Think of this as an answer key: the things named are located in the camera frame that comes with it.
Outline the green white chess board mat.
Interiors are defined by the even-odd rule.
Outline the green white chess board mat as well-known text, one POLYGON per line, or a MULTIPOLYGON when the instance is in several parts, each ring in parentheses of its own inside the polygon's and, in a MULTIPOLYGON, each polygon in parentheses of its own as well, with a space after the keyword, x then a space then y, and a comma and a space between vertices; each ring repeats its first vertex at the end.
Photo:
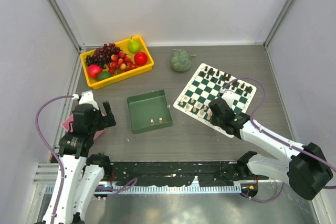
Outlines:
POLYGON ((234 92, 235 94, 235 100, 232 107, 234 113, 238 114, 240 112, 246 112, 253 100, 257 88, 243 80, 232 82, 235 79, 236 78, 230 73, 226 73, 210 65, 202 63, 186 84, 181 94, 177 97, 173 106, 206 126, 228 136, 229 138, 232 138, 232 135, 227 134, 220 127, 214 126, 210 123, 212 112, 208 105, 211 101, 220 97, 219 91, 221 88, 224 88, 234 92), (190 105, 189 110, 185 108, 187 104, 190 105), (200 110, 203 110, 204 106, 207 106, 207 111, 204 112, 203 116, 200 116, 200 110), (192 111, 193 107, 197 108, 196 112, 192 111))

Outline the green plastic tray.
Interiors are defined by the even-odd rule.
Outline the green plastic tray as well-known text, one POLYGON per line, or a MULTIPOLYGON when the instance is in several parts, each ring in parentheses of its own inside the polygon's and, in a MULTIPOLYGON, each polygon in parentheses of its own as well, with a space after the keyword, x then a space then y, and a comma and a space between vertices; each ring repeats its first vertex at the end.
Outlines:
POLYGON ((128 97, 127 105, 131 129, 135 134, 173 126, 164 90, 128 97))

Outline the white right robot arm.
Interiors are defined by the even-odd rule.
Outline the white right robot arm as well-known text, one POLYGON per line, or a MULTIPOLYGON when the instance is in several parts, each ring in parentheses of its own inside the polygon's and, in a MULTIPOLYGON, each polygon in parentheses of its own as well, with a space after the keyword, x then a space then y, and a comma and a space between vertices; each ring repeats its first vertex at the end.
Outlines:
POLYGON ((328 189, 335 168, 314 144, 302 145, 289 140, 263 127, 246 113, 234 113, 227 102, 217 98, 210 102, 211 124, 226 133, 246 142, 258 145, 272 158, 256 152, 245 153, 238 161, 235 170, 224 172, 231 180, 249 179, 253 175, 265 176, 281 181, 306 200, 313 200, 322 190, 328 189))

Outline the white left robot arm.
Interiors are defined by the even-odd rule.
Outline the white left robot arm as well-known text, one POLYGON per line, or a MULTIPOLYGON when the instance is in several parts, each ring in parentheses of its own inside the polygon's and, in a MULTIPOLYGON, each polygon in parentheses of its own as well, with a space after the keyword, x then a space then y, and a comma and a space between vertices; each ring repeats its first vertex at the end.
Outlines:
POLYGON ((103 107, 105 113, 90 103, 75 107, 69 130, 59 141, 57 179, 42 223, 83 223, 98 183, 112 176, 108 156, 89 155, 95 134, 116 125, 109 102, 103 107))

